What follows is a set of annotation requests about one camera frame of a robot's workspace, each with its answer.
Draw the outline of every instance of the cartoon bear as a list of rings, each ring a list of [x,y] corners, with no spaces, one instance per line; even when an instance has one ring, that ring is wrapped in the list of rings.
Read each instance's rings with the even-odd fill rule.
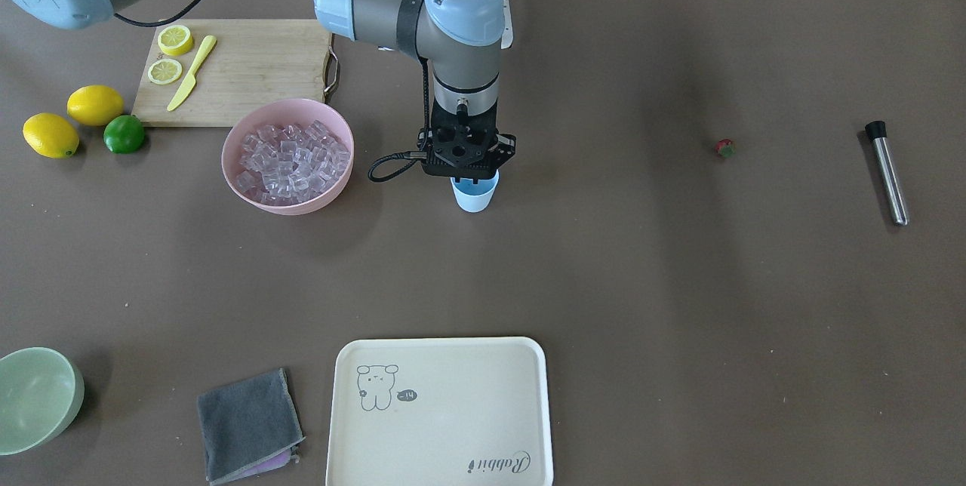
[[[355,381],[362,398],[362,410],[385,411],[392,403],[392,387],[396,386],[397,365],[359,365],[355,372],[359,373]]]

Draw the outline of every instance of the pink bowl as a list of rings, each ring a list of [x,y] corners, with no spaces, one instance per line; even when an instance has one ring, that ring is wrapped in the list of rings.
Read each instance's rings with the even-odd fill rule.
[[[320,196],[305,201],[305,203],[286,205],[286,207],[262,205],[258,201],[248,199],[248,197],[245,197],[245,194],[239,192],[238,186],[235,184],[235,178],[245,170],[238,163],[238,160],[242,158],[242,152],[244,152],[242,149],[242,140],[245,138],[245,135],[254,133],[259,126],[265,124],[298,124],[301,128],[304,128],[312,124],[316,119],[322,124],[325,124],[325,127],[335,134],[339,142],[349,149],[349,167],[346,168],[346,172],[342,174],[342,177],[339,177],[339,180],[336,181],[335,186],[328,188]],[[221,173],[224,174],[225,180],[228,181],[228,186],[231,186],[232,191],[239,198],[255,205],[255,207],[261,208],[263,211],[275,212],[275,214],[306,214],[306,212],[320,210],[320,208],[331,203],[342,192],[343,188],[346,187],[346,183],[349,181],[349,175],[352,174],[352,163],[354,161],[355,141],[352,139],[352,131],[349,129],[349,125],[346,124],[345,118],[342,118],[342,115],[336,112],[334,108],[314,100],[281,100],[255,109],[251,114],[246,115],[241,121],[238,121],[238,124],[235,124],[235,127],[228,132],[228,137],[225,138],[225,145],[221,148]]]

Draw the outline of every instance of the yellow knife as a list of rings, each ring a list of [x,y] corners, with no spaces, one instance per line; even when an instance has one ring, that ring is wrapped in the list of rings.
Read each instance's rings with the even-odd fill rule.
[[[204,40],[201,42],[201,46],[198,48],[198,53],[194,56],[194,62],[191,62],[187,74],[182,79],[182,84],[178,87],[178,91],[175,93],[175,97],[172,98],[171,102],[168,104],[168,111],[173,111],[180,104],[187,100],[187,97],[194,90],[194,85],[198,84],[197,79],[194,78],[194,74],[198,72],[201,63],[204,62],[205,57],[211,53],[211,49],[214,48],[214,43],[218,42],[218,39],[214,35],[206,35]]]

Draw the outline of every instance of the white tray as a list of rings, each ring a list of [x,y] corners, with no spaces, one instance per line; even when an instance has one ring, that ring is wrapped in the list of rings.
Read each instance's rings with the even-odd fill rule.
[[[550,486],[546,359],[527,337],[353,341],[327,486]]]

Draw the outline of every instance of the knife handle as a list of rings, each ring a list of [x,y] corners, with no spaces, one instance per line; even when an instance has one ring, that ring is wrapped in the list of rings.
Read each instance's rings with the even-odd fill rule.
[[[205,38],[201,42],[201,46],[198,47],[198,53],[194,56],[194,62],[191,62],[191,66],[187,72],[191,75],[198,72],[199,67],[205,61],[205,57],[211,53],[211,49],[214,48],[214,43],[217,43],[218,39],[214,35],[205,35]]]

